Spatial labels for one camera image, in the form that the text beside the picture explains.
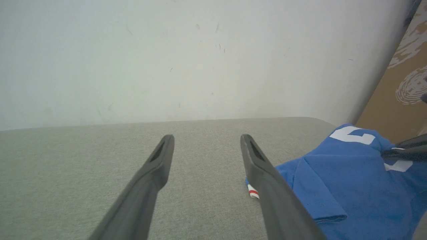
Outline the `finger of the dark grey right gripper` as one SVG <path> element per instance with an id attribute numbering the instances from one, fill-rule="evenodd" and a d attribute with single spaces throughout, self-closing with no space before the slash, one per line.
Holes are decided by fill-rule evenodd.
<path id="1" fill-rule="evenodd" d="M 393 148 L 382 152 L 384 159 L 399 159 L 408 161 L 427 161 L 427 150 L 426 148 Z"/>
<path id="2" fill-rule="evenodd" d="M 404 140 L 396 144 L 396 148 L 402 149 L 426 149 L 427 148 L 427 134 L 419 135 L 414 138 Z"/>

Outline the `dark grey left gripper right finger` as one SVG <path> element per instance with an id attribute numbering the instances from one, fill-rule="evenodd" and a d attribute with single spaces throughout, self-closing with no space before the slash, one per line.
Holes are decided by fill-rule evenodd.
<path id="1" fill-rule="evenodd" d="M 249 184 L 258 191 L 269 240 L 325 240 L 326 236 L 251 135 L 240 138 Z"/>

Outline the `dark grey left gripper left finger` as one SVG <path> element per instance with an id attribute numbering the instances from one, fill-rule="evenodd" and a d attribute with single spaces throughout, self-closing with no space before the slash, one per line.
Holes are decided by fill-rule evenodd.
<path id="1" fill-rule="evenodd" d="M 166 185 L 175 138 L 165 135 L 90 235 L 90 240 L 146 240 L 159 191 Z"/>

